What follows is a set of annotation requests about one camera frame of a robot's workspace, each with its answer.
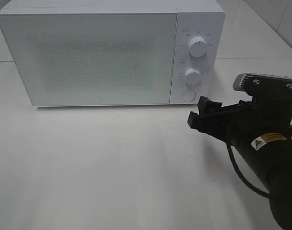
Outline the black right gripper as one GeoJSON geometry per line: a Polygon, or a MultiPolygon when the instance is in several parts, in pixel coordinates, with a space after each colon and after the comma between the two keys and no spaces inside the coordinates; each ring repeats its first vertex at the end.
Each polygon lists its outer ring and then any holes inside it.
{"type": "MultiPolygon", "coordinates": [[[[292,136],[292,102],[254,99],[243,104],[242,111],[232,116],[226,130],[226,145],[243,150],[246,146],[253,150],[273,141],[287,140],[292,136]]],[[[211,101],[201,96],[198,102],[198,113],[191,111],[188,126],[200,133],[218,134],[218,115],[221,102],[211,101]]]]}

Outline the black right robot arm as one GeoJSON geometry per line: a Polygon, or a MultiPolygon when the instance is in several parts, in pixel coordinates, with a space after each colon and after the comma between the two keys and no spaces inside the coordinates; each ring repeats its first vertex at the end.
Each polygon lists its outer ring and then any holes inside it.
{"type": "Polygon", "coordinates": [[[282,229],[292,230],[292,101],[223,106],[202,96],[198,110],[189,127],[223,141],[240,180],[269,200],[282,229]]]}

